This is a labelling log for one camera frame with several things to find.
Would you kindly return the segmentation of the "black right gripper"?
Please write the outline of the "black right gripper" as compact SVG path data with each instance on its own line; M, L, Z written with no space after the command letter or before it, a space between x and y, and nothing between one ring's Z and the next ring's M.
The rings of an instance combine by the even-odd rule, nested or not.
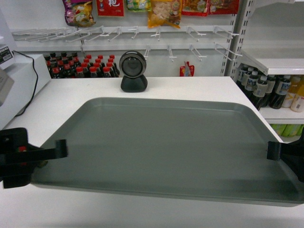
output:
M304 181L304 133L291 143L284 143L281 149L280 142L269 141L267 146L268 160L283 160L295 173L300 182Z

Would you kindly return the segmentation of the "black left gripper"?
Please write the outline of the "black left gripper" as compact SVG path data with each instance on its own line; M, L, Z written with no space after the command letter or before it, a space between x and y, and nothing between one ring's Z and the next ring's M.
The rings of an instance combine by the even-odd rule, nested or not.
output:
M46 166L48 160L68 156L67 141L55 140L54 148L41 148L28 143L25 128L11 128L0 132L0 181L4 189L18 188L31 183L36 168Z

